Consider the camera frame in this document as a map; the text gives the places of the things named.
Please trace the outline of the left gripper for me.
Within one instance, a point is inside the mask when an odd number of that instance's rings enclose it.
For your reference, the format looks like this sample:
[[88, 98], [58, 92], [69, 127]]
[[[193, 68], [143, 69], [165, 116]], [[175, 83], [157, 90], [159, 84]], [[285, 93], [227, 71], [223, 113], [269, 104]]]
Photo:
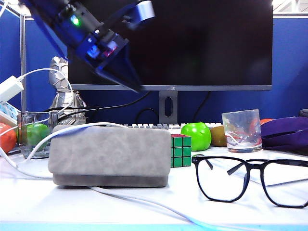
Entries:
[[73, 46], [69, 63], [83, 62], [95, 73], [134, 92], [142, 90], [138, 74], [129, 59], [129, 40], [105, 28], [104, 24], [70, 24]]

